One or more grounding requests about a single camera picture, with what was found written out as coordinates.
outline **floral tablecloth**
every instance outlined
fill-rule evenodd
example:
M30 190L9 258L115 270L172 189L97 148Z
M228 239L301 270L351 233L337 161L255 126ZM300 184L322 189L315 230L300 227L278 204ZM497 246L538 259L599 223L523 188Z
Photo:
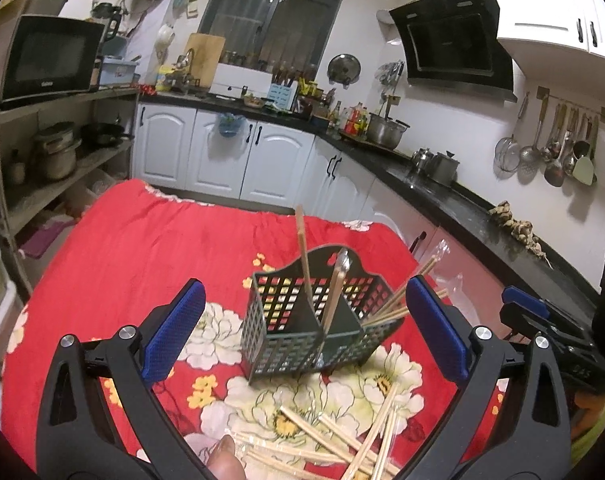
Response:
M342 244L356 251L368 272L391 288L417 263L387 227L369 222L306 218L310 249ZM206 459L226 430L272 443L317 450L317 444L279 413L280 404L314 422L322 412L362 437L394 380L403 378L392 458L403 466L421 446L455 393L410 317L362 367L329 376L247 383L240 370L242 319L251 275L288 265L298 253L295 219L244 212L166 196L139 180L113 187L90 209L52 261L14 330L4 371L2 430L35 467L36 420L42 386L60 337L109 338L139 324L169 303L191 277L206 288L206 309L165 381L153 390L189 445ZM110 410L128 451L146 459L126 422L112 380L103 380ZM493 402L468 449L478 453L498 413ZM305 463L275 454L295 468L339 478L344 466ZM246 459L249 480L283 475Z

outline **hand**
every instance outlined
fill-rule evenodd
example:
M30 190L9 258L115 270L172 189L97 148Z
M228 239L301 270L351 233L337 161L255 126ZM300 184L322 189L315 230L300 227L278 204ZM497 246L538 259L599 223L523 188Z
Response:
M235 452L236 444L233 438L225 435L209 455L207 467L218 480L247 480L245 470Z

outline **blue gripper pad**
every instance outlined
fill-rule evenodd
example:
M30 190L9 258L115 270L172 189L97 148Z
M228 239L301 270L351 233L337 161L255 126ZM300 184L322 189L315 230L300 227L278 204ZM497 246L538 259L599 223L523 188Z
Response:
M198 280L190 280L171 302L169 315L144 349L144 365L140 374L147 387L167 378L202 316L205 302L204 285Z
M549 310L541 300L537 300L515 286L509 286L503 290L501 297L504 304L516 303L543 319L549 319Z
M447 306L443 305L422 276L414 276L409 280L405 298L411 317L418 325L443 377L458 386L464 384L469 377L470 350L452 321L445 315L443 307ZM467 334L471 333L471 325L465 321L462 314L460 317L464 321L461 329L467 330L468 326Z

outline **metal shelf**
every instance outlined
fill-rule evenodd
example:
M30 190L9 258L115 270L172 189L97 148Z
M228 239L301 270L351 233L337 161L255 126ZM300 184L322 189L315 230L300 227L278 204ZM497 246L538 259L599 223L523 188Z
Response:
M38 113L40 110L45 110L53 106L68 106L79 103L87 103L97 101L99 99L119 98L127 95L136 95L137 88L108 88L98 90L97 92L84 92L81 94L72 94L65 97L54 98L49 101L43 101L27 106L21 106L12 110L4 110L0 112L0 124L10 123L16 119L27 117Z
M131 145L132 141L125 139L120 145L113 148L100 148L99 150L90 152L78 160L76 170L71 176L59 180L58 182L52 182L51 184L40 187L33 184L27 184L25 186L7 190L6 197L9 212L7 223L9 224L9 233L12 236L15 236L20 229L25 227L49 202L60 196L65 190L69 189L73 184L95 170L101 164L104 164L118 155L118 153L128 150Z

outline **window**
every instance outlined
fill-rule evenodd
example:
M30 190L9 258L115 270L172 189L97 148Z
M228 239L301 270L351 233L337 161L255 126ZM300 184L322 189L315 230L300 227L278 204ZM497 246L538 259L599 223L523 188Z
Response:
M340 0L211 0L201 32L223 36L222 62L275 72L315 70Z

